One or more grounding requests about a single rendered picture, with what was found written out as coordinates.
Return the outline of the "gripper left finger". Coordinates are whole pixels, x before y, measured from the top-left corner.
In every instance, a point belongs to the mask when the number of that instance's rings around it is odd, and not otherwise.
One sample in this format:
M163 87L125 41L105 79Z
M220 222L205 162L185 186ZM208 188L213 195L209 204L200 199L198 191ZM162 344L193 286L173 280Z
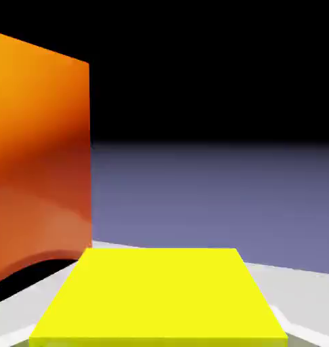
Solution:
M0 347L29 347L29 337L33 332L35 325L11 331L0 335Z

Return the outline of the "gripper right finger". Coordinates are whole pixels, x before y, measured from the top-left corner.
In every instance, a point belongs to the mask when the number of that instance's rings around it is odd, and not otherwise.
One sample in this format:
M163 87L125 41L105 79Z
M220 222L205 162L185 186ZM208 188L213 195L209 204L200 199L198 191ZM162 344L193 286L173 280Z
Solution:
M329 335L291 323L279 308L270 308L288 336L288 347L329 347Z

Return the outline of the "small yellow cube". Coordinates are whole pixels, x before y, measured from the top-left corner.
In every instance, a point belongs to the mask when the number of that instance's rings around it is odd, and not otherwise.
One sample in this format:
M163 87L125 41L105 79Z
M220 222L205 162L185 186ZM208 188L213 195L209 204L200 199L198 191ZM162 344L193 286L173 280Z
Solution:
M235 249L87 249L30 347L288 347Z

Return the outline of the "large orange box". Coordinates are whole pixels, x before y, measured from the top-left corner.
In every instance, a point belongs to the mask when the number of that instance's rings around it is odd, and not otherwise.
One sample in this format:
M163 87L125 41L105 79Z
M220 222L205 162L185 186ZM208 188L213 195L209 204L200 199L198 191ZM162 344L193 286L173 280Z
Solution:
M89 65L0 33L0 281L91 240Z

